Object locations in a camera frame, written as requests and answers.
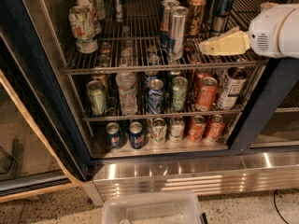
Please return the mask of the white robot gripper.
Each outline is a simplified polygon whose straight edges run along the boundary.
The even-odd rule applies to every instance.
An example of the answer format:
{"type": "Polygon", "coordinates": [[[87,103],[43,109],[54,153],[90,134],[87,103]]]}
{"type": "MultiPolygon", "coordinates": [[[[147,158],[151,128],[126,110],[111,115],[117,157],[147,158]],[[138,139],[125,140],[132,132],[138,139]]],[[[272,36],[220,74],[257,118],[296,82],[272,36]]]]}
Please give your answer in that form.
{"type": "Polygon", "coordinates": [[[262,11],[249,25],[249,32],[243,32],[238,26],[219,36],[213,36],[199,44],[200,51],[210,56],[230,56],[244,54],[250,45],[252,50],[271,58],[282,56],[278,47],[278,34],[289,10],[284,5],[264,2],[262,11]]]}

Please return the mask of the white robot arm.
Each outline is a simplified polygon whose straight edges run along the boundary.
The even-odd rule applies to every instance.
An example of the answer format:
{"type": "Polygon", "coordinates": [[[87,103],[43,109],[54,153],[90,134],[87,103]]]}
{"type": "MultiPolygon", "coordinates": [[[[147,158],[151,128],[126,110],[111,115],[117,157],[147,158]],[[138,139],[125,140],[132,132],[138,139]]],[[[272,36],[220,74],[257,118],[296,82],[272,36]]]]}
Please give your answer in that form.
{"type": "Polygon", "coordinates": [[[283,4],[261,12],[243,32],[234,27],[199,44],[205,55],[227,56],[244,54],[252,49],[270,58],[299,58],[299,5],[283,4]]]}

